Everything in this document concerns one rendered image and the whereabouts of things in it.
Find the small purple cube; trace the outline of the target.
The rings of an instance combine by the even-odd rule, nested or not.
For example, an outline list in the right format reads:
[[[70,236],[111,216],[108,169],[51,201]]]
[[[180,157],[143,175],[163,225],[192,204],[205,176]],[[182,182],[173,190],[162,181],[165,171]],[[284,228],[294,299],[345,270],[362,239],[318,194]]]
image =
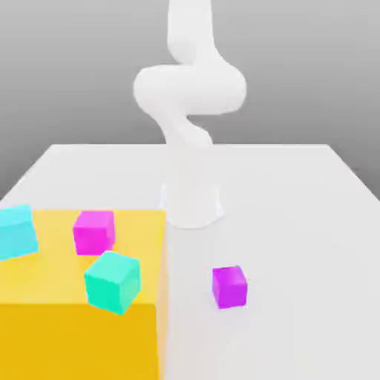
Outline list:
[[[212,292],[219,309],[244,306],[247,291],[248,283],[239,266],[212,270]]]

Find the large yellow box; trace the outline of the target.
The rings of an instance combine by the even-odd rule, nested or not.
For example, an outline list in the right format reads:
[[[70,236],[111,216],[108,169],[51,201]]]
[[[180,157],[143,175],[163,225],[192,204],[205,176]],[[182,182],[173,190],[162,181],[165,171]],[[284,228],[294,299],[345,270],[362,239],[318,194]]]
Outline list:
[[[33,213],[39,252],[0,261],[0,380],[164,380],[166,214],[117,210],[114,251],[140,261],[141,290],[122,315],[89,305],[73,241],[77,210]]]

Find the small cyan cube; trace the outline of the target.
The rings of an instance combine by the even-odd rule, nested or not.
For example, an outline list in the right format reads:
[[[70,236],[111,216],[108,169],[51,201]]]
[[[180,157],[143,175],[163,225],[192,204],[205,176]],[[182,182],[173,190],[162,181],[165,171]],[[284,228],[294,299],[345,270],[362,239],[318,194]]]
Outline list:
[[[29,205],[0,209],[0,261],[39,251]]]

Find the small magenta cube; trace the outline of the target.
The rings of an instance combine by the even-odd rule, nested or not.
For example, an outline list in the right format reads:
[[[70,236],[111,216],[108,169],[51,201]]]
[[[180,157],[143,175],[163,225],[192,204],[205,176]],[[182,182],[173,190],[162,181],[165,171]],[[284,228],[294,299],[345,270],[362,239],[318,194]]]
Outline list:
[[[112,250],[116,240],[114,212],[81,211],[73,225],[73,238],[78,255],[101,255]]]

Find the small teal cube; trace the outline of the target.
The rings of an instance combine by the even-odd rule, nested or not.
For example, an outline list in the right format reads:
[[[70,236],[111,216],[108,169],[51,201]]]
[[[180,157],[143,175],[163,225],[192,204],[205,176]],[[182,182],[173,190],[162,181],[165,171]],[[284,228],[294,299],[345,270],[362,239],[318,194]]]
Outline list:
[[[104,252],[85,271],[88,303],[124,315],[141,290],[140,261],[116,252]]]

